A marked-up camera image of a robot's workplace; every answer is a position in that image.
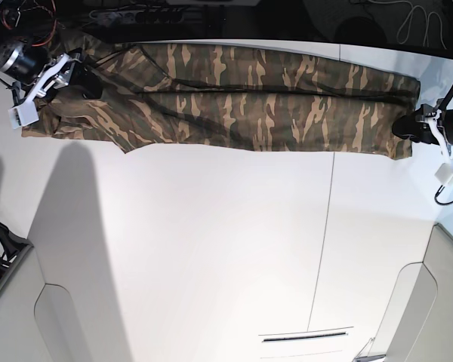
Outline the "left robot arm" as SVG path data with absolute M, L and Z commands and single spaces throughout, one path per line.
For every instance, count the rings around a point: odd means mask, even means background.
M 392 133 L 402 140 L 436 145 L 448 158 L 453 146 L 453 109 L 448 109 L 444 100 L 439 100 L 435 106 L 422 104 L 394 121 Z

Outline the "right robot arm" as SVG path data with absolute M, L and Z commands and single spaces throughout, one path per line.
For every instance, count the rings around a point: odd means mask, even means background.
M 38 98 L 50 101 L 65 87 L 76 89 L 85 99 L 101 98 L 103 87 L 98 77 L 85 66 L 82 49 L 52 57 L 46 45 L 53 35 L 51 32 L 37 44 L 13 40 L 0 47 L 0 72 L 14 79 L 9 88 L 15 106 Z

